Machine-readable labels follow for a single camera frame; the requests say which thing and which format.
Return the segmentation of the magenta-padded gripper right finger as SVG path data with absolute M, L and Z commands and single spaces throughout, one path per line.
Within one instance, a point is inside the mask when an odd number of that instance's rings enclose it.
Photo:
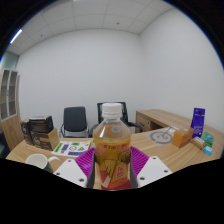
M 130 182 L 133 189 L 157 181 L 172 171 L 157 157 L 149 157 L 139 149 L 131 147 Z

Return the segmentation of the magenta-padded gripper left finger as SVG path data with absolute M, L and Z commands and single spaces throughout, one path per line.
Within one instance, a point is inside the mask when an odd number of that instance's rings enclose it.
M 76 159 L 67 159 L 55 175 L 84 188 L 92 189 L 95 182 L 95 157 L 91 148 Z

